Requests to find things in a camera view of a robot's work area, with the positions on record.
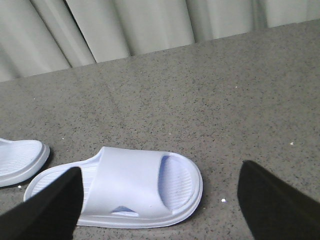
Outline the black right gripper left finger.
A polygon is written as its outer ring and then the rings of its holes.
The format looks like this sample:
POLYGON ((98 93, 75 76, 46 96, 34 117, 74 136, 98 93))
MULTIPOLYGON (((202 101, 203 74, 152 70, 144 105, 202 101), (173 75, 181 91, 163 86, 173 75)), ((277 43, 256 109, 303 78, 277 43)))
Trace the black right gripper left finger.
POLYGON ((83 206, 82 172, 72 167, 0 216, 2 240, 71 240, 83 206))

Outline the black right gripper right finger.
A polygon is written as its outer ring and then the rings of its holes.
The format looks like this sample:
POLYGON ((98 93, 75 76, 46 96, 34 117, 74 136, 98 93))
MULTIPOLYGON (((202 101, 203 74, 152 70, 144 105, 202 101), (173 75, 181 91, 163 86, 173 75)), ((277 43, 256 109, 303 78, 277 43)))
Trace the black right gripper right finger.
POLYGON ((254 161, 242 163, 237 198, 256 240, 318 240, 320 204, 254 161))

